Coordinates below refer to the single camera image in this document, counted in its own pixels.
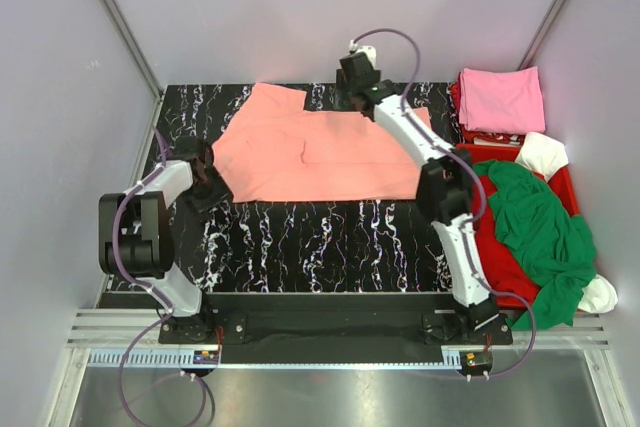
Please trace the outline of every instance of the green shirt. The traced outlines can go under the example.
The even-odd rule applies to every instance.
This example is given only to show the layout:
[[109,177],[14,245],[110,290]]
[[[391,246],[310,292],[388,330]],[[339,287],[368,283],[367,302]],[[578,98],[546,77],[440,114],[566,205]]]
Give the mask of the green shirt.
[[[582,289],[596,275],[596,248],[584,218],[569,216],[547,183],[519,164],[489,160],[473,168],[498,189],[489,198],[496,238],[541,287],[533,302],[538,328],[573,325]],[[531,318],[522,315],[512,328],[530,329]]]

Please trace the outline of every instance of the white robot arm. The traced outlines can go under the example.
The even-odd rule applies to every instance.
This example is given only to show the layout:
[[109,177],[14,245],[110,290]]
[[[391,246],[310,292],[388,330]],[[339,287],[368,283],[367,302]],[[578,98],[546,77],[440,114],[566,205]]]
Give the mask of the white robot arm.
[[453,297],[462,307],[469,327],[477,330],[496,319],[499,309],[485,287],[488,282],[470,222],[471,179],[447,155],[454,152],[470,164],[468,151],[454,149],[411,108],[403,108],[393,84],[380,81],[380,72],[374,70],[373,47],[352,43],[350,50],[351,54],[340,60],[341,88],[348,92],[357,110],[389,132],[420,166],[418,209],[438,233],[451,271]]

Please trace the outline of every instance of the white connector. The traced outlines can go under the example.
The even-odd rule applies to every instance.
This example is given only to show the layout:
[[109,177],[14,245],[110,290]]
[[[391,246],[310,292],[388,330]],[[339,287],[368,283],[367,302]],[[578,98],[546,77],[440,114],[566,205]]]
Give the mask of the white connector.
[[371,62],[372,67],[374,69],[376,68],[376,48],[374,46],[363,45],[362,47],[358,47],[358,44],[352,40],[349,42],[349,53],[355,54],[357,52],[364,52],[369,62]]

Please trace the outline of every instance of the white cloth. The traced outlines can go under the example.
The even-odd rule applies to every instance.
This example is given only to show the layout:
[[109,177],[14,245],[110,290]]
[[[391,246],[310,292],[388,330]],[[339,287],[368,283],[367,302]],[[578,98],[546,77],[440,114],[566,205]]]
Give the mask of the white cloth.
[[611,312],[618,303],[616,289],[599,274],[582,290],[584,296],[578,304],[578,309],[590,314]]
[[564,144],[537,132],[529,132],[525,136],[524,144],[516,157],[516,164],[542,174],[547,182],[568,163]]

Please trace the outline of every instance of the black marble table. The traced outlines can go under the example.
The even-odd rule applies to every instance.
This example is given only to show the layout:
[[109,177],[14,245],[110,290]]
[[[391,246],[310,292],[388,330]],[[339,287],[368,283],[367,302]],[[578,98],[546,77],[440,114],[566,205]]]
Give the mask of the black marble table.
[[[288,85],[307,92],[305,109],[344,109],[332,84]],[[157,127],[218,139],[251,85],[172,85]],[[427,107],[436,134],[460,140],[446,83],[420,83],[408,97]],[[158,159],[151,147],[146,171]],[[451,286],[434,229],[411,201],[225,202],[203,225],[180,202],[172,211],[176,261],[206,292],[435,292]],[[130,287],[112,280],[108,291]]]

